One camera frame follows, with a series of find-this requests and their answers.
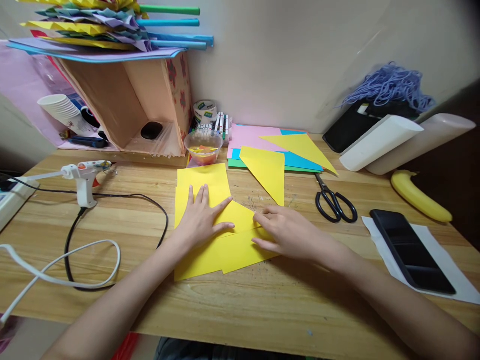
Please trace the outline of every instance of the scissors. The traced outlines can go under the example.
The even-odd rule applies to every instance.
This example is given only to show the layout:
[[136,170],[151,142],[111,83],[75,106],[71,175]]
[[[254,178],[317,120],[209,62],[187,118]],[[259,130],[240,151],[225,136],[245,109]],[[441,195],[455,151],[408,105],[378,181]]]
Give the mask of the scissors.
[[[320,184],[321,191],[316,194],[316,199],[315,199],[315,204],[316,208],[320,212],[320,214],[323,215],[325,219],[332,223],[338,223],[341,219],[345,220],[347,223],[354,223],[359,219],[359,215],[357,213],[357,209],[355,206],[341,193],[334,193],[332,190],[329,189],[327,185],[323,182],[323,180],[320,178],[320,174],[316,173],[315,174],[316,179],[318,180],[318,183]],[[328,215],[325,210],[322,208],[322,205],[320,204],[320,198],[323,197],[330,207],[330,209],[333,211],[335,214],[335,217],[331,217]],[[350,209],[351,211],[351,218],[348,218],[342,208],[340,207],[339,200],[342,200]]]

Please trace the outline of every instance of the left hand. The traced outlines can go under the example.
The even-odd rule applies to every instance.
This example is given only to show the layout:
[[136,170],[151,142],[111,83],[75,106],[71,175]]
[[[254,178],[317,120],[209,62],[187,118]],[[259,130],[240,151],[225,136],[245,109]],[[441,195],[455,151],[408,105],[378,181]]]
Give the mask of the left hand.
[[210,207],[209,199],[207,184],[200,188],[196,200],[194,200],[194,188],[190,185],[185,214],[172,234],[172,237],[185,241],[189,249],[200,247],[222,230],[235,227],[233,222],[221,222],[214,225],[215,219],[230,204],[232,197],[225,199],[215,207]]

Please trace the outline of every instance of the green paper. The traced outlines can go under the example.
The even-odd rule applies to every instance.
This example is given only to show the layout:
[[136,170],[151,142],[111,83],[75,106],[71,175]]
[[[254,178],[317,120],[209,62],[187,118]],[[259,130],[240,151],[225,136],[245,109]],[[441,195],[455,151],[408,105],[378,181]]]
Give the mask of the green paper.
[[[242,160],[228,159],[228,167],[230,168],[247,168]],[[305,169],[301,167],[285,166],[285,171],[298,171],[305,173],[318,173],[318,170]]]
[[142,13],[183,14],[196,16],[200,15],[199,7],[140,5],[140,11]]

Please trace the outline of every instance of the black container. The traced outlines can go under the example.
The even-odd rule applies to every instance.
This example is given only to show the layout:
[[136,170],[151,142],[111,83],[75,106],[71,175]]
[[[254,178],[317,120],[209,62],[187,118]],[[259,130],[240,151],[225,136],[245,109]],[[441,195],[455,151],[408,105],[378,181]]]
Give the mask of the black container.
[[[362,104],[369,104],[365,114],[357,112]],[[334,152],[343,153],[387,115],[398,115],[415,120],[420,114],[410,108],[406,101],[392,101],[385,106],[375,106],[369,100],[359,100],[323,135],[323,140]]]

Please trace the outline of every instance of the white cable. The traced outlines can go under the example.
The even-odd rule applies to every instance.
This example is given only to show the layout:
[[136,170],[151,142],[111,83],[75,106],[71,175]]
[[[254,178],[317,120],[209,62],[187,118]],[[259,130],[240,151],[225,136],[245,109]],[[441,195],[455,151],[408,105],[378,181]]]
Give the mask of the white cable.
[[[55,265],[59,261],[63,260],[64,258],[66,258],[66,257],[68,257],[72,254],[75,254],[76,252],[79,252],[83,249],[86,249],[86,248],[89,248],[91,246],[98,245],[98,244],[101,244],[101,243],[111,243],[111,244],[113,244],[116,247],[116,254],[117,254],[115,269],[113,269],[113,272],[111,273],[110,277],[107,280],[105,280],[104,282],[99,283],[99,284],[86,284],[86,283],[81,283],[81,282],[60,280],[60,279],[57,279],[55,277],[51,277],[51,276],[48,276],[48,275],[45,274],[45,272],[48,269],[50,269],[53,265]],[[18,265],[20,265],[22,268],[29,271],[33,275],[35,275],[35,278],[26,286],[25,289],[23,289],[23,291],[20,293],[20,295],[18,295],[16,297],[16,299],[11,303],[10,307],[5,311],[3,316],[0,318],[0,329],[2,329],[4,327],[5,323],[9,319],[12,311],[19,304],[20,300],[22,300],[22,298],[25,296],[25,294],[32,288],[32,286],[35,285],[35,283],[37,282],[38,279],[45,280],[46,282],[49,282],[49,283],[52,283],[52,284],[64,285],[64,286],[68,286],[68,287],[71,287],[71,288],[75,287],[75,288],[83,288],[83,289],[98,289],[98,288],[101,288],[101,287],[105,286],[106,284],[108,284],[109,281],[114,278],[115,274],[119,270],[120,259],[121,259],[121,256],[122,256],[121,253],[120,253],[120,246],[115,241],[113,241],[113,240],[100,240],[100,241],[92,242],[88,245],[79,247],[78,249],[72,250],[72,251],[62,255],[59,258],[57,258],[56,260],[49,263],[47,266],[45,266],[42,271],[38,271],[32,265],[25,262],[15,252],[14,248],[11,245],[2,244],[2,245],[0,245],[0,249],[1,248],[6,249],[8,251],[8,253],[10,254],[11,258],[13,260],[15,260],[15,262]]]

